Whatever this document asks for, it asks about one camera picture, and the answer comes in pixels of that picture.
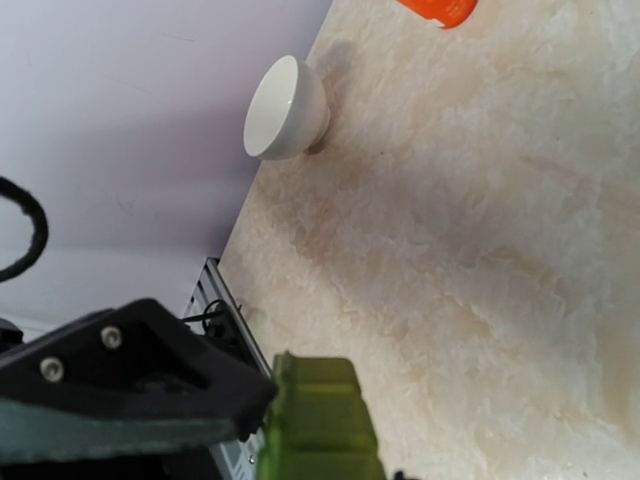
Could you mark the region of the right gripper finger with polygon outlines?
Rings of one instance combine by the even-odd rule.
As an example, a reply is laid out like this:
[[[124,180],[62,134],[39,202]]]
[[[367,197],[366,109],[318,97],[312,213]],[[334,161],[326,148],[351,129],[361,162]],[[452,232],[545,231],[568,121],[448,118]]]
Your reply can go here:
[[[406,474],[404,471],[397,471],[392,476],[392,480],[420,480],[416,476]]]

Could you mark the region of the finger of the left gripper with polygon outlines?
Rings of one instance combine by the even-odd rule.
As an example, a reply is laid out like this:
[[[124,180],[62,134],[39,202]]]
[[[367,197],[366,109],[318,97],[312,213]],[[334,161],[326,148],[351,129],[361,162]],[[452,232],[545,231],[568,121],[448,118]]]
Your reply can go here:
[[[1,456],[89,460],[245,437],[276,385],[153,299],[95,312],[1,356]]]

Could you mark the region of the green weekly pill organizer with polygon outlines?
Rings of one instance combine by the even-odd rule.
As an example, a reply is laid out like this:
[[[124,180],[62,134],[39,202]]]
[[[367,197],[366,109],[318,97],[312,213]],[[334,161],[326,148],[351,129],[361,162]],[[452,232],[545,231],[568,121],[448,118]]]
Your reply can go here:
[[[258,479],[384,479],[378,441],[351,361],[278,354]]]

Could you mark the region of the orange pill bottle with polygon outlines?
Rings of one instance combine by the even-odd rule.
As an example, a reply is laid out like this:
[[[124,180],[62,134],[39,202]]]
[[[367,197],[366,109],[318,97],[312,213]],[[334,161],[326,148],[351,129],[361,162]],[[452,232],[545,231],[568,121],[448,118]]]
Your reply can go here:
[[[477,0],[398,0],[423,19],[441,29],[452,29],[465,22],[475,10]]]

